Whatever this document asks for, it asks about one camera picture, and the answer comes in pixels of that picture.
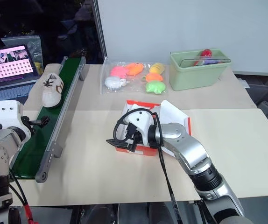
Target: laptop screen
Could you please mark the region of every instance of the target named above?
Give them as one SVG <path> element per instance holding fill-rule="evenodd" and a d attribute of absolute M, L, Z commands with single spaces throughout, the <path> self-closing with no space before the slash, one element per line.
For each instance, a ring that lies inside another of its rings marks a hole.
<path fill-rule="evenodd" d="M 0 49 L 0 86 L 38 79 L 25 45 Z"/>

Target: green conveyor belt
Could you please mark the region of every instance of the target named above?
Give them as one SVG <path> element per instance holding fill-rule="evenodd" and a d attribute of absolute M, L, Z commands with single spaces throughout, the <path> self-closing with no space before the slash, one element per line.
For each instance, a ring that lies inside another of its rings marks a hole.
<path fill-rule="evenodd" d="M 41 119 L 42 116 L 49 116 L 49 123 L 42 129 L 35 126 L 35 135 L 23 146 L 20 151 L 14 166 L 12 167 L 15 176 L 20 179 L 35 179 L 35 175 L 40 167 L 42 156 L 46 150 L 47 144 L 57 122 L 60 111 L 63 107 L 71 83 L 75 76 L 76 70 L 80 63 L 80 58 L 68 58 L 59 74 L 60 78 L 64 82 L 64 89 L 62 93 L 61 104 L 54 108 L 48 109 L 43 107 L 37 120 Z"/>

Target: white sneaker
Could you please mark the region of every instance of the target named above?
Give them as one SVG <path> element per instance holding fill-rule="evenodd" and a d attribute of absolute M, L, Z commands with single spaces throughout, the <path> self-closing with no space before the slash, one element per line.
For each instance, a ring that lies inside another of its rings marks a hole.
<path fill-rule="evenodd" d="M 42 105 L 47 108 L 56 107 L 61 102 L 63 81 L 55 73 L 47 75 L 48 79 L 43 83 Z"/>

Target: laptop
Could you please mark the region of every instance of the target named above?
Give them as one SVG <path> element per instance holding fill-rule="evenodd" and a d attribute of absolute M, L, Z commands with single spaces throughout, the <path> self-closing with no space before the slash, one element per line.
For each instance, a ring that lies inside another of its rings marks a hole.
<path fill-rule="evenodd" d="M 0 49 L 0 100 L 24 104 L 39 77 L 26 45 Z"/>

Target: robotic arm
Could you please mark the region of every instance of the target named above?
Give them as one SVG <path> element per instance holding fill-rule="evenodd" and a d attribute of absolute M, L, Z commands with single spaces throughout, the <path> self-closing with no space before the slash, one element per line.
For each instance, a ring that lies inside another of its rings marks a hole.
<path fill-rule="evenodd" d="M 49 117 L 43 117 L 40 121 L 29 121 L 29 118 L 22 114 L 23 106 L 18 101 L 0 101 L 0 223 L 5 224 L 16 223 L 20 218 L 19 212 L 8 210 L 13 203 L 8 181 L 10 159 L 34 134 L 32 125 L 44 127 L 49 121 Z"/>
<path fill-rule="evenodd" d="M 216 224 L 252 224 L 244 217 L 244 210 L 226 182 L 214 167 L 202 144 L 188 135 L 178 123 L 162 124 L 153 119 L 154 113 L 138 106 L 127 112 L 107 140 L 115 147 L 135 151 L 137 144 L 157 148 L 163 145 L 174 153 L 184 171 L 194 183 L 195 190 L 205 204 L 206 219 Z M 125 139 L 116 138 L 120 124 L 127 126 Z"/>

